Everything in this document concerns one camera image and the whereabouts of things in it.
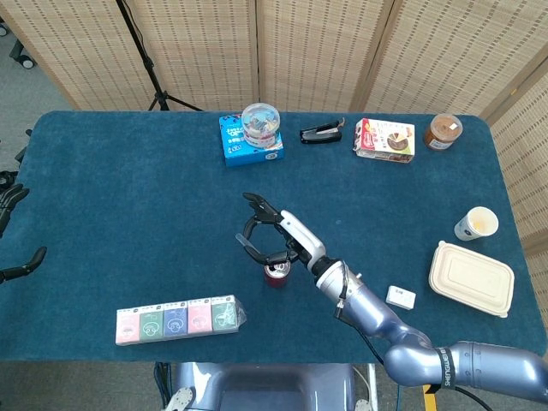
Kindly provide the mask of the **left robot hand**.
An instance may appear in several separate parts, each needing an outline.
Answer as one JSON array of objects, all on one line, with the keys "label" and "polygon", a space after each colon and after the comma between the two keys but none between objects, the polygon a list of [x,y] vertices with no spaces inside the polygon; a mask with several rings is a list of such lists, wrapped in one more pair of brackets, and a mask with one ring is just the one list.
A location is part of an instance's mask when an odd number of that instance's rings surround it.
[{"label": "left robot hand", "polygon": [[[11,219],[12,211],[18,202],[23,200],[30,190],[18,183],[8,188],[1,194],[1,235],[3,235]],[[25,277],[35,271],[43,262],[47,253],[47,247],[39,247],[31,259],[20,266],[1,270],[1,283]]]}]

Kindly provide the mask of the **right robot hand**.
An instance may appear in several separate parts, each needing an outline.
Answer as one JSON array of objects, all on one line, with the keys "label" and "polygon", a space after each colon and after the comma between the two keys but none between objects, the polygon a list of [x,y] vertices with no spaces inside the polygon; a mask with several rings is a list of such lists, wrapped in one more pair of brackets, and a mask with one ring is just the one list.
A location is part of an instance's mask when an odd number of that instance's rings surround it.
[{"label": "right robot hand", "polygon": [[[243,232],[236,234],[236,239],[255,262],[260,265],[274,266],[299,260],[309,271],[312,271],[313,266],[326,256],[323,242],[291,212],[276,210],[258,194],[243,193],[242,195],[254,210],[254,214],[247,220]],[[272,225],[285,239],[287,250],[272,254],[261,253],[250,242],[254,228],[259,225]]]}]

